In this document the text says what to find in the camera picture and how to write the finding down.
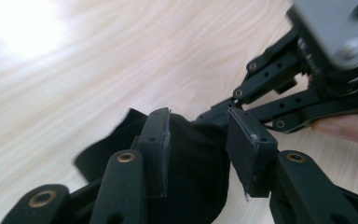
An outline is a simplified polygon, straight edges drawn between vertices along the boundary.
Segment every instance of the wooden table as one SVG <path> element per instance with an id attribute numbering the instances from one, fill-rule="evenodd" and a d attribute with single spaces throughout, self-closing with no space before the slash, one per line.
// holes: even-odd
<path id="1" fill-rule="evenodd" d="M 0 1 L 0 221 L 35 187 L 84 186 L 74 158 L 130 107 L 192 120 L 228 98 L 246 63 L 290 29 L 284 0 L 12 2 Z M 358 193 L 358 144 L 312 130 L 274 136 Z M 215 223 L 271 222 L 269 200 L 247 203 L 231 170 Z"/>

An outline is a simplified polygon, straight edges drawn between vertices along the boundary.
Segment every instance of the human hand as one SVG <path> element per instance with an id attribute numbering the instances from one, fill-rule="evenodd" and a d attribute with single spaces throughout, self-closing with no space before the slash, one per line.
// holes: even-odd
<path id="1" fill-rule="evenodd" d="M 312 129 L 316 132 L 358 142 L 358 115 L 319 119 L 312 123 Z"/>

